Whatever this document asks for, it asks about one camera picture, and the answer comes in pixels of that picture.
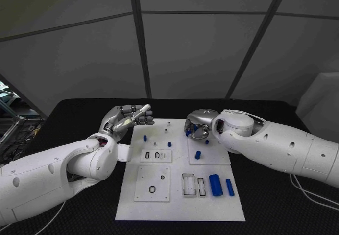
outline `white cable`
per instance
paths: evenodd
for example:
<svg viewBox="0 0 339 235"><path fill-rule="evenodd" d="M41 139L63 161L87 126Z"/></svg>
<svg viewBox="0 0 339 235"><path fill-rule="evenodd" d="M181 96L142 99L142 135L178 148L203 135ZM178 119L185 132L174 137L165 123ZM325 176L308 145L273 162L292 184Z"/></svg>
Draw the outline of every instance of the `white cable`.
<svg viewBox="0 0 339 235"><path fill-rule="evenodd" d="M0 232L10 226L11 224L5 225L1 229Z"/></svg>
<svg viewBox="0 0 339 235"><path fill-rule="evenodd" d="M222 112L233 112L233 113L237 113L237 114L246 114L246 115L250 115L253 116L258 120L261 120L262 122L266 122L261 117L258 117L256 115L245 112L245 111L240 111L240 110L233 110L233 109L223 109Z"/></svg>
<svg viewBox="0 0 339 235"><path fill-rule="evenodd" d="M323 204L323 203L320 203L320 202L314 201L314 200L308 197L308 195L307 195L305 193L308 193L308 194L311 194L312 196L315 196L315 197L321 198L323 200L328 201L330 203L333 203L333 204L339 205L339 203L337 203L337 202L334 202L334 201L331 201L330 199L327 199L327 198L324 198L324 197L318 196L318 195L317 195L317 194L314 194L312 192L310 192L310 191L304 190L304 189L302 189L302 187L301 187L301 185L299 185L299 182L298 182L297 176L295 176L295 175L292 175L292 176L294 176L294 179L295 179L295 181L297 181L298 187L295 186L295 184L294 184L294 182L292 182L292 180L291 180L291 174L289 174L289 181L291 181L291 184L292 184L292 186L294 186L298 190L301 190L301 192L302 192L302 194L304 194L305 198L307 198L311 202L314 202L315 204L318 204L318 205L321 205L321 206L324 206L324 207L328 207L328 208L331 208L333 210L339 211L339 208L331 207L331 206L328 206L328 205L325 205L325 204Z"/></svg>
<svg viewBox="0 0 339 235"><path fill-rule="evenodd" d="M54 220L57 214L59 214L60 211L61 211L61 207L59 208L59 211L57 211L54 217L53 217L53 218L50 219L50 221L47 222L46 226L38 230L38 232L37 232L34 235L37 235L37 234L43 231L43 229L48 226L48 224L53 222L53 220Z"/></svg>

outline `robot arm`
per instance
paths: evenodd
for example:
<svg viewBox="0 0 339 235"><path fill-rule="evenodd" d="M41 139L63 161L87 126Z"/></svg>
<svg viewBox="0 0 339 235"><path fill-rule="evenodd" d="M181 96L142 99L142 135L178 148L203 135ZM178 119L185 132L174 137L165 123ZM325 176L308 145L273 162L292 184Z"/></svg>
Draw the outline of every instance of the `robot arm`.
<svg viewBox="0 0 339 235"><path fill-rule="evenodd" d="M116 144L126 128L154 124L149 105L118 106L106 113L99 132L0 168L0 226L24 220L106 179L116 161L126 162L129 146ZM82 177L69 181L66 171Z"/></svg>
<svg viewBox="0 0 339 235"><path fill-rule="evenodd" d="M229 152L240 153L273 170L339 188L339 144L297 128L273 122L255 123L242 111L224 110L217 114L200 109L188 114L184 131L196 139L211 133Z"/></svg>

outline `white wall panel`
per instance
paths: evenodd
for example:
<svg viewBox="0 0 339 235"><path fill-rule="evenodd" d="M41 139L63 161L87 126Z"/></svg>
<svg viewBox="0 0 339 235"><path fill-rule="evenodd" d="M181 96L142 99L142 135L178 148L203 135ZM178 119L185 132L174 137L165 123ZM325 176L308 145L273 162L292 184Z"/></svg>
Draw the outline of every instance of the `white wall panel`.
<svg viewBox="0 0 339 235"><path fill-rule="evenodd" d="M145 98L132 16L1 42L0 74L46 115L67 98Z"/></svg>
<svg viewBox="0 0 339 235"><path fill-rule="evenodd" d="M261 15L144 14L152 98L223 98Z"/></svg>
<svg viewBox="0 0 339 235"><path fill-rule="evenodd" d="M278 12L339 16L337 0L282 0Z"/></svg>
<svg viewBox="0 0 339 235"><path fill-rule="evenodd" d="M0 37L129 12L128 0L1 0Z"/></svg>
<svg viewBox="0 0 339 235"><path fill-rule="evenodd" d="M141 0L144 11L266 11L271 0Z"/></svg>
<svg viewBox="0 0 339 235"><path fill-rule="evenodd" d="M339 21L273 16L230 98L297 105L320 72L339 71Z"/></svg>

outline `black tablecloth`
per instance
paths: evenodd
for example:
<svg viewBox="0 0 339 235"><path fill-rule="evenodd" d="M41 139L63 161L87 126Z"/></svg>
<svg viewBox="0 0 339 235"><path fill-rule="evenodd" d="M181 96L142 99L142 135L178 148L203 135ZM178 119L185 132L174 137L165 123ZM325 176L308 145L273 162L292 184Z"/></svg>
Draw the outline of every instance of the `black tablecloth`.
<svg viewBox="0 0 339 235"><path fill-rule="evenodd" d="M24 154L85 139L98 131L102 117L118 105L149 103L154 118L185 118L198 108L219 112L243 110L265 120L305 130L294 109L279 101L69 99L56 106ZM129 130L119 143L129 144ZM310 202L291 186L288 175L242 155L229 154L245 222L115 221L125 163L118 162L109 178L66 201L41 234L339 234L339 211ZM299 177L305 189L339 201L339 190ZM2 234L34 234L60 206L14 223Z"/></svg>

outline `black ring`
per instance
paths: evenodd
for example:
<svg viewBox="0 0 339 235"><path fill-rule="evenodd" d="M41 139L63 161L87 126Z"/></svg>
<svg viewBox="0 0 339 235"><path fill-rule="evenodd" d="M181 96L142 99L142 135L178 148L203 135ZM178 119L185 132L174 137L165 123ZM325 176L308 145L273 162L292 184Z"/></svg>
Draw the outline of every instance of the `black ring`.
<svg viewBox="0 0 339 235"><path fill-rule="evenodd" d="M151 188L151 187L154 188L154 192L155 192L155 186L149 186L149 188ZM149 188L148 188L148 191L149 191ZM154 193L154 192L149 191L149 193Z"/></svg>

